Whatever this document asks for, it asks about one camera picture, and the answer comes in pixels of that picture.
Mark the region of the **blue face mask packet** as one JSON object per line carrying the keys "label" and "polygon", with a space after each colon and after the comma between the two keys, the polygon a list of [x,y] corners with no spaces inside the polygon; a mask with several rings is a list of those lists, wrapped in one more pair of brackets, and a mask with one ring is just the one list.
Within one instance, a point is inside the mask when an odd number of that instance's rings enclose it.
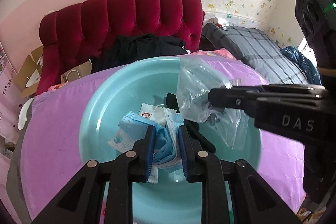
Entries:
{"label": "blue face mask packet", "polygon": [[119,122],[118,131],[108,144],[117,151],[130,151],[136,141],[149,138],[145,145],[145,168],[147,181],[158,183],[158,171],[172,173],[182,168],[181,153],[178,148],[178,130],[184,125],[181,114],[164,107],[166,126],[143,118],[135,112],[128,112]]}

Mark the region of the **grey plaid mattress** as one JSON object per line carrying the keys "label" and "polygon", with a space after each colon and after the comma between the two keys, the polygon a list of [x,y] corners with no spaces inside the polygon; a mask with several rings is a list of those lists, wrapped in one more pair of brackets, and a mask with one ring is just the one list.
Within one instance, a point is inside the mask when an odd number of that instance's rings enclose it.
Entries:
{"label": "grey plaid mattress", "polygon": [[298,65],[288,60],[264,32],[256,28],[207,23],[203,37],[215,48],[228,50],[236,59],[260,73],[271,84],[308,84]]}

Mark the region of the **white noodle snack packet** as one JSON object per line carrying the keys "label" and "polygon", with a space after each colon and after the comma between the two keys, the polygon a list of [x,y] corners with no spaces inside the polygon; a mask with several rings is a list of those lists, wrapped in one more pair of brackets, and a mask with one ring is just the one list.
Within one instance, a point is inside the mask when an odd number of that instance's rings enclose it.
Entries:
{"label": "white noodle snack packet", "polygon": [[154,121],[162,126],[166,126],[166,116],[164,108],[161,106],[153,106],[150,104],[143,103],[139,115],[143,118]]}

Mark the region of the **black clothing on sofa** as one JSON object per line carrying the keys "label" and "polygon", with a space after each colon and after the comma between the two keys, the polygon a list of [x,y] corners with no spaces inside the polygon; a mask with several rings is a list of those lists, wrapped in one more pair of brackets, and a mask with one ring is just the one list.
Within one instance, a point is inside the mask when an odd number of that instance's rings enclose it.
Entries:
{"label": "black clothing on sofa", "polygon": [[103,49],[98,57],[90,57],[91,73],[147,58],[187,54],[185,46],[182,39],[173,36],[158,37],[152,33],[134,37],[117,36],[111,48]]}

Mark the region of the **pink hello kitty curtain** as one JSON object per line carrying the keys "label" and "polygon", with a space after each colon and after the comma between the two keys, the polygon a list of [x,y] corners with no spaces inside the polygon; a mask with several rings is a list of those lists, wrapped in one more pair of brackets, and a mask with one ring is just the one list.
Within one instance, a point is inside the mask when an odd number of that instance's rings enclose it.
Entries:
{"label": "pink hello kitty curtain", "polygon": [[[1,112],[1,141],[8,140],[14,144],[20,137],[18,129],[18,118],[21,106],[25,100],[21,92],[15,86],[14,79],[17,76],[13,66],[1,48],[1,81],[0,81],[0,112]],[[21,223],[6,191],[6,182],[11,160],[3,154],[4,147],[1,147],[1,202],[13,217],[16,223]]]}

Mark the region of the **white plastic colander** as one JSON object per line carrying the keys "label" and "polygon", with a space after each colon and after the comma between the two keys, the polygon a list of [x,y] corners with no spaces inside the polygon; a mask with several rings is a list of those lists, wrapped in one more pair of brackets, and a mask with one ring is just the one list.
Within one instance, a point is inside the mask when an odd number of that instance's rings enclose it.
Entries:
{"label": "white plastic colander", "polygon": [[19,113],[19,117],[18,117],[18,129],[21,131],[24,126],[25,123],[27,121],[27,113],[29,110],[29,107],[31,106],[32,102],[33,102],[33,98],[28,99],[24,105],[22,106],[20,113]]}

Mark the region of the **dark blue patterned cloth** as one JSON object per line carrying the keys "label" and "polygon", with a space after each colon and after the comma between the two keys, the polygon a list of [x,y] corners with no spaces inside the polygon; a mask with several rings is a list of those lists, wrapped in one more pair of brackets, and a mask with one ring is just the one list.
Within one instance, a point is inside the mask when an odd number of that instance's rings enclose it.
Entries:
{"label": "dark blue patterned cloth", "polygon": [[321,77],[317,67],[310,59],[305,57],[296,47],[287,46],[282,48],[281,53],[290,61],[299,66],[301,71],[305,74],[309,84],[321,85]]}

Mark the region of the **green scouring pad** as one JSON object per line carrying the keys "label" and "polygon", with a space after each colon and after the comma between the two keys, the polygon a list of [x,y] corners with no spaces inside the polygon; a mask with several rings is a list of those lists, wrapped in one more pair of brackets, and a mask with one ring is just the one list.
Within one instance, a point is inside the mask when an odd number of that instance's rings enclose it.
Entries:
{"label": "green scouring pad", "polygon": [[[172,93],[168,93],[167,96],[164,98],[164,106],[171,108],[173,110],[176,110],[177,113],[180,113],[179,111],[179,107],[178,107],[178,102],[177,102],[177,97],[175,94]],[[184,125],[187,128],[187,131],[189,133],[189,135],[197,140],[202,149],[210,152],[210,153],[215,153],[216,152],[216,148],[213,145],[213,143],[211,143],[208,139],[206,139],[200,132],[199,132],[199,124],[194,122],[194,121],[190,121],[190,120],[183,120]]]}

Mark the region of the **cardboard box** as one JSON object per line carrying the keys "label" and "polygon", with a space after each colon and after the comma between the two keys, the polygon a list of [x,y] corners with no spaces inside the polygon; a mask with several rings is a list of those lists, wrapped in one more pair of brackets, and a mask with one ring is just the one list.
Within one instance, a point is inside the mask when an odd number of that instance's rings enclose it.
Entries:
{"label": "cardboard box", "polygon": [[14,83],[21,92],[21,97],[31,97],[37,92],[43,68],[43,46],[33,50],[19,69]]}

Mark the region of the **red velvet tufted sofa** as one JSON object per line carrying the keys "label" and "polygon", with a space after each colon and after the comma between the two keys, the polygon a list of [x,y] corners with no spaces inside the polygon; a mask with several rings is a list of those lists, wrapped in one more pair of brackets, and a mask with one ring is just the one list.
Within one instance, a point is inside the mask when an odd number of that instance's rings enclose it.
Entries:
{"label": "red velvet tufted sofa", "polygon": [[43,68],[36,94],[111,48],[117,36],[174,36],[197,51],[204,16],[201,0],[87,0],[52,12],[39,27]]}

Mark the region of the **clear zip plastic bag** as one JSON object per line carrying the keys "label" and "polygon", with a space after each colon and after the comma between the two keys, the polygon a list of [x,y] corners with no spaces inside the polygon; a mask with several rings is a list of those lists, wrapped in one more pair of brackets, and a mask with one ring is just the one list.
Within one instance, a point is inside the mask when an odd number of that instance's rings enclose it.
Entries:
{"label": "clear zip plastic bag", "polygon": [[248,131],[248,116],[242,110],[215,107],[208,94],[213,88],[241,86],[241,78],[229,79],[203,59],[180,58],[177,85],[179,112],[186,120],[209,125],[230,149],[242,150]]}

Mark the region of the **brown paper bag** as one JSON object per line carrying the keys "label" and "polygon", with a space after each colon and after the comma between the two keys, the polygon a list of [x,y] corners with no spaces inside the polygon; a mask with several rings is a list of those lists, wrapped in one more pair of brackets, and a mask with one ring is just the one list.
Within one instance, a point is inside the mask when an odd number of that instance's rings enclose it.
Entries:
{"label": "brown paper bag", "polygon": [[91,60],[86,61],[85,63],[78,65],[61,76],[61,83],[72,82],[82,77],[91,74],[92,62]]}

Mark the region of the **purple quilted table cover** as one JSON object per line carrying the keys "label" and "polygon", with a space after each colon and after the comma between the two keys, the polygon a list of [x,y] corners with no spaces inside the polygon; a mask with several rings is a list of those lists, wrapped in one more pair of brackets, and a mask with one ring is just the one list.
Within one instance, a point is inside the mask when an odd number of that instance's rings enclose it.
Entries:
{"label": "purple quilted table cover", "polygon": [[[22,188],[31,217],[36,217],[85,164],[79,151],[84,110],[101,84],[122,68],[89,75],[34,99],[21,151]],[[215,145],[218,158],[247,160],[293,211],[299,209],[305,196],[301,143],[259,131],[253,122],[242,150],[227,147],[206,124],[201,124],[200,131]]]}

